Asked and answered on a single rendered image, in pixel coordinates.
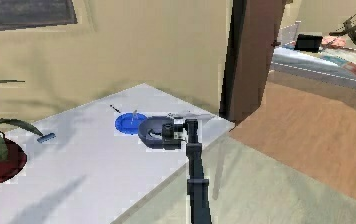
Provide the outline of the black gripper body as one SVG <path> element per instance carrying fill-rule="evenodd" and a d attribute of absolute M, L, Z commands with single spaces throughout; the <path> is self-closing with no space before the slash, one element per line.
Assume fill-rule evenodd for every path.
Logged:
<path fill-rule="evenodd" d="M 166 123 L 162 126 L 162 139 L 170 141 L 174 139 L 174 124 Z"/>

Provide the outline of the bed with patterned cover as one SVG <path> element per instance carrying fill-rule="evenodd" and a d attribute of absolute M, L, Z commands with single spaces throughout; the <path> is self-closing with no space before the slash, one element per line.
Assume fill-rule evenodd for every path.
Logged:
<path fill-rule="evenodd" d="M 312 53 L 295 50 L 296 40 L 274 49 L 273 70 L 356 89 L 356 49 L 320 46 Z"/>

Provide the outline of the dark red plant pot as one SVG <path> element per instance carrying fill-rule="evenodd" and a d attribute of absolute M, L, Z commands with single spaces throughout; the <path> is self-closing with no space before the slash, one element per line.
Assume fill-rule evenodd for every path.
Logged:
<path fill-rule="evenodd" d="M 27 155 L 14 141 L 4 137 L 8 149 L 5 161 L 0 161 L 0 184 L 16 176 L 25 166 Z"/>

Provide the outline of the dark grey bowl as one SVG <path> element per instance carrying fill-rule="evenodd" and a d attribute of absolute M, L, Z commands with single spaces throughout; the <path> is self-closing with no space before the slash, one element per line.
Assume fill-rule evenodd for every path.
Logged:
<path fill-rule="evenodd" d="M 153 138 L 148 133 L 150 130 L 162 134 L 162 126 L 166 123 L 174 124 L 174 139 L 164 141 L 162 138 Z M 151 149 L 176 150 L 181 148 L 183 139 L 180 134 L 183 133 L 183 124 L 175 124 L 174 119 L 166 116 L 152 116 L 143 121 L 138 128 L 138 137 Z"/>

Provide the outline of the blue plate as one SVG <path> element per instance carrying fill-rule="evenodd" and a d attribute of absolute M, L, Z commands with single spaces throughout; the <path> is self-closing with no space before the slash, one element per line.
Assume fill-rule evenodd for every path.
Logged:
<path fill-rule="evenodd" d="M 115 128 L 122 134 L 137 134 L 139 125 L 147 119 L 144 114 L 137 113 L 137 115 L 138 119 L 131 124 L 132 113 L 121 114 L 114 122 Z"/>

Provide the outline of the dark framed wall picture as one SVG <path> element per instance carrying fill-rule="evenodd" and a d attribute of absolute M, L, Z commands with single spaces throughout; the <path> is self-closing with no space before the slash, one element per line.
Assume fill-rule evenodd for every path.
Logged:
<path fill-rule="evenodd" d="M 0 31 L 77 24 L 72 0 L 0 0 Z"/>

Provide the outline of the grey knife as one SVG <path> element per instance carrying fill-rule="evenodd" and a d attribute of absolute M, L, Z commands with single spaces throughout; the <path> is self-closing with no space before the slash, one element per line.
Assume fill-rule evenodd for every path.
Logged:
<path fill-rule="evenodd" d="M 168 113 L 168 117 L 174 118 L 174 119 L 197 119 L 197 120 L 211 120 L 214 115 L 212 114 L 198 114 L 198 113 L 192 113 L 192 112 L 180 112 L 180 113 Z"/>

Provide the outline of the black laptop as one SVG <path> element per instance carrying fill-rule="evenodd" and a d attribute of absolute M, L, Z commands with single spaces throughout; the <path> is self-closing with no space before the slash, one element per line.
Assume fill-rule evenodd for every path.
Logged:
<path fill-rule="evenodd" d="M 317 53 L 322 43 L 322 36 L 299 34 L 295 50 Z"/>

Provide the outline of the pink pillow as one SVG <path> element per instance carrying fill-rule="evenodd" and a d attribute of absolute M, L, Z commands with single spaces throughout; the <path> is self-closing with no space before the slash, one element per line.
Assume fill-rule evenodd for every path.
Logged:
<path fill-rule="evenodd" d="M 346 45 L 346 40 L 343 37 L 337 36 L 324 36 L 321 46 L 325 48 L 343 48 Z"/>

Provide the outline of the blue grey remote control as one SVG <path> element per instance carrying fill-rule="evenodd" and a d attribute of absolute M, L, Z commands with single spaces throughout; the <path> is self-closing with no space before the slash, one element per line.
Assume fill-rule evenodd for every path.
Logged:
<path fill-rule="evenodd" d="M 46 135 L 43 135 L 43 136 L 39 137 L 39 138 L 37 139 L 37 142 L 38 142 L 38 143 L 44 143 L 44 142 L 46 142 L 46 141 L 48 141 L 48 140 L 51 140 L 51 139 L 53 139 L 53 138 L 55 138 L 55 137 L 56 137 L 55 133 L 48 133 L 48 134 L 46 134 Z"/>

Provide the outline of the dark spiky house plant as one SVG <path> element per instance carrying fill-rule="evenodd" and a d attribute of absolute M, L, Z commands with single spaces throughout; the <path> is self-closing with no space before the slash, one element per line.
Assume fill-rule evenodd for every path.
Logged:
<path fill-rule="evenodd" d="M 356 45 L 356 24 L 353 23 L 353 19 L 356 18 L 356 14 L 349 17 L 343 22 L 343 26 L 336 31 L 330 32 L 330 36 L 341 37 L 347 35 L 350 40 Z"/>

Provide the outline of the brown room door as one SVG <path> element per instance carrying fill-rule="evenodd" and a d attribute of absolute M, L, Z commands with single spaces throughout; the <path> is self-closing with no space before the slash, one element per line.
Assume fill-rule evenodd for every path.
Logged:
<path fill-rule="evenodd" d="M 219 115 L 236 125 L 261 105 L 287 0 L 232 0 Z"/>

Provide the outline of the white table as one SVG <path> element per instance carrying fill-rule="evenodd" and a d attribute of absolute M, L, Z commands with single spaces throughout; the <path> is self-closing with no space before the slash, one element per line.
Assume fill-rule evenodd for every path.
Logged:
<path fill-rule="evenodd" d="M 43 133 L 56 135 L 44 143 L 22 129 L 7 132 L 27 163 L 0 184 L 0 224 L 112 224 L 184 167 L 183 150 L 152 150 L 116 130 L 116 118 L 134 110 L 147 116 L 211 114 L 140 84 L 36 122 Z M 215 115 L 204 121 L 199 128 L 204 145 L 233 126 Z"/>

